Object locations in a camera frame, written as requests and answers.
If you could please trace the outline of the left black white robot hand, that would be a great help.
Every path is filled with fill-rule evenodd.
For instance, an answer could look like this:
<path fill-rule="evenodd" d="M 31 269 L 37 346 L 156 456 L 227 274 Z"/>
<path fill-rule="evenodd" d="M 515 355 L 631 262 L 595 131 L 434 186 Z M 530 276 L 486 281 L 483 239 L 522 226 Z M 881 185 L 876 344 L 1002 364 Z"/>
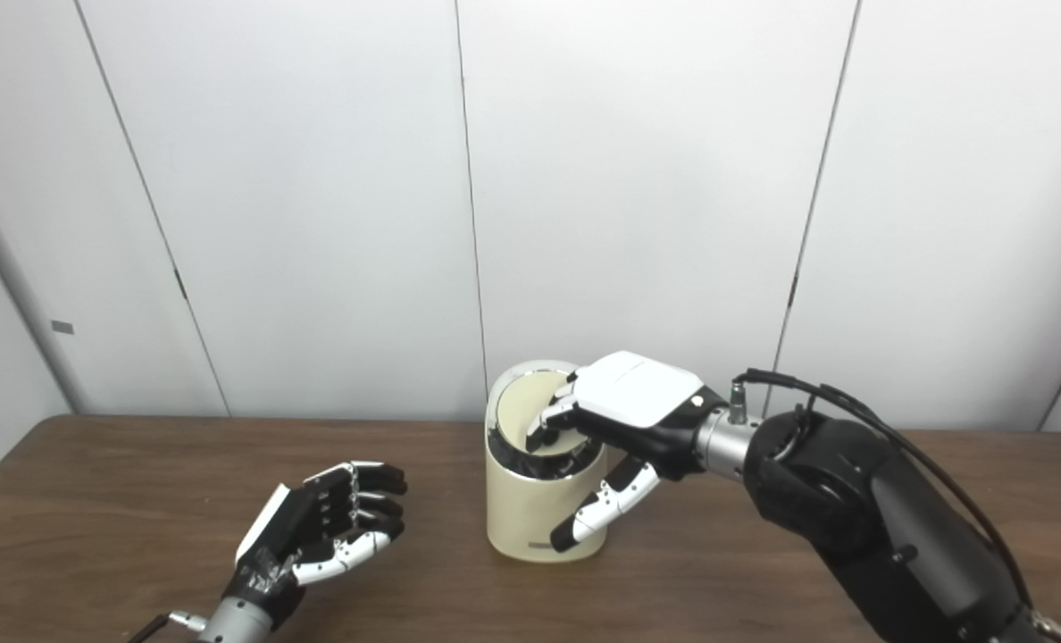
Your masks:
<path fill-rule="evenodd" d="M 398 498 L 407 491 L 403 469 L 375 460 L 335 464 L 296 488 L 278 485 L 237 548 L 224 595 L 258 607 L 277 630 L 307 587 L 351 572 L 401 536 Z"/>

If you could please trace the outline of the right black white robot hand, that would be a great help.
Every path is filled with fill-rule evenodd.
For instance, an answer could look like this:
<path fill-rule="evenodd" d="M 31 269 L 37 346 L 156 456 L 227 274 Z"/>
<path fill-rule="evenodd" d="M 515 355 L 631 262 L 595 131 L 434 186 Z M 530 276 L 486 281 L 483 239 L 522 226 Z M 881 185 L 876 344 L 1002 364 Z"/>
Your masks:
<path fill-rule="evenodd" d="M 528 423 L 527 451 L 575 430 L 621 449 L 625 457 L 551 531 L 555 552 L 570 552 L 607 528 L 661 480 L 705 472 L 698 434 L 727 407 L 727 400 L 696 373 L 629 351 L 604 355 L 568 375 Z"/>

